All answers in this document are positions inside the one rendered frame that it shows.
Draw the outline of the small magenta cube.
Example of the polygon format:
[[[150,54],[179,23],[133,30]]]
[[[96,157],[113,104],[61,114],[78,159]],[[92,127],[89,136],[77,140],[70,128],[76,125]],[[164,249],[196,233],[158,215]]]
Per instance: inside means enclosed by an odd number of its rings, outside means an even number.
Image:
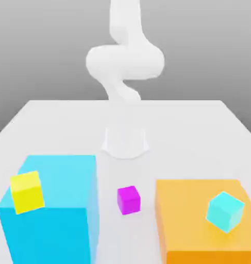
[[[122,215],[128,215],[141,210],[141,197],[135,186],[118,188],[117,203]]]

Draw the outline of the small yellow cube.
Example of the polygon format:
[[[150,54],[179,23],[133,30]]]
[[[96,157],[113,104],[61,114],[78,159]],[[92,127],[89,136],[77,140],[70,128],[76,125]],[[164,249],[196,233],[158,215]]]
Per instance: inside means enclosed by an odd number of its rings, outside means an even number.
[[[12,176],[10,190],[17,215],[44,207],[38,171]]]

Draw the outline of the small cyan cube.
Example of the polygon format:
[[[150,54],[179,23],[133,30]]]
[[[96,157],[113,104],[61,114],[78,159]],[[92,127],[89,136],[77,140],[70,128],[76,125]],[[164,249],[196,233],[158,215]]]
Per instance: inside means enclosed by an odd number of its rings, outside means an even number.
[[[242,219],[245,203],[222,191],[208,204],[206,220],[224,233],[229,233]]]

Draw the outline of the large orange box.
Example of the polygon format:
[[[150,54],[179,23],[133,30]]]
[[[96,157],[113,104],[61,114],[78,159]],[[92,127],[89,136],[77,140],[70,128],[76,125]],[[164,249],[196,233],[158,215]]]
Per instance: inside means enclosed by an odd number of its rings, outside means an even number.
[[[228,234],[206,220],[209,201],[221,191],[245,204]],[[251,264],[251,200],[238,180],[157,180],[155,211],[162,264]]]

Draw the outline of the large blue box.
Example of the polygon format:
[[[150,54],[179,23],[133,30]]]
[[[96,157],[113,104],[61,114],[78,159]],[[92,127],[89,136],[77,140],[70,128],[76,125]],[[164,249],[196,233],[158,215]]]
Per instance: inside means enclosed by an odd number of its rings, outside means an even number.
[[[0,221],[13,264],[95,264],[99,236],[96,158],[30,155],[19,173],[37,171],[43,208],[16,214],[10,190]]]

